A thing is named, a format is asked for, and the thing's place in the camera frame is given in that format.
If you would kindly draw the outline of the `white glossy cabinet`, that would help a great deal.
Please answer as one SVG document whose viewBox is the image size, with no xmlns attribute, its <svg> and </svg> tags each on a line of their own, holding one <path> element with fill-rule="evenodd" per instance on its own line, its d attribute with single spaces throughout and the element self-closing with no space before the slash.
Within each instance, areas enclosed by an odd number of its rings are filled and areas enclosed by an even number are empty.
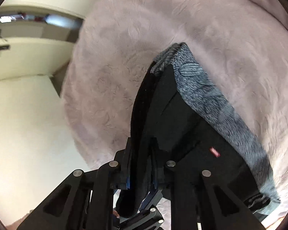
<svg viewBox="0 0 288 230">
<path fill-rule="evenodd" d="M 0 81 L 48 75 L 67 65 L 83 16 L 33 5 L 0 6 Z"/>
</svg>

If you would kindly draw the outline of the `lilac embossed bed blanket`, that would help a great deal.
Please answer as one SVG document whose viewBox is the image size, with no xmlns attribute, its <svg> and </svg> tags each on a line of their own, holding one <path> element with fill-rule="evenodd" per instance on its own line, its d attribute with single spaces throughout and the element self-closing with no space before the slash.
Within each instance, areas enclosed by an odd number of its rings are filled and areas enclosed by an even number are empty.
<svg viewBox="0 0 288 230">
<path fill-rule="evenodd" d="M 99 0 L 86 17 L 61 97 L 75 144 L 90 168 L 109 161 L 129 135 L 132 106 L 149 65 L 184 42 L 184 75 L 208 74 L 263 147 L 272 174 L 264 225 L 288 213 L 288 14 L 278 0 Z"/>
</svg>

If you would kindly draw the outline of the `black pants with grey waistband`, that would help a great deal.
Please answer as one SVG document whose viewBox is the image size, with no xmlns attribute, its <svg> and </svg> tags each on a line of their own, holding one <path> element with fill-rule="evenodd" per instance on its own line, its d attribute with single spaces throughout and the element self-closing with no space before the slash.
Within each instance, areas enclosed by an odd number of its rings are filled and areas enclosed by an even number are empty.
<svg viewBox="0 0 288 230">
<path fill-rule="evenodd" d="M 131 186 L 116 205 L 124 217 L 154 186 L 147 160 L 156 152 L 177 163 L 185 186 L 208 169 L 251 211 L 268 215 L 280 205 L 266 151 L 185 43 L 153 60 L 132 110 L 131 141 Z"/>
</svg>

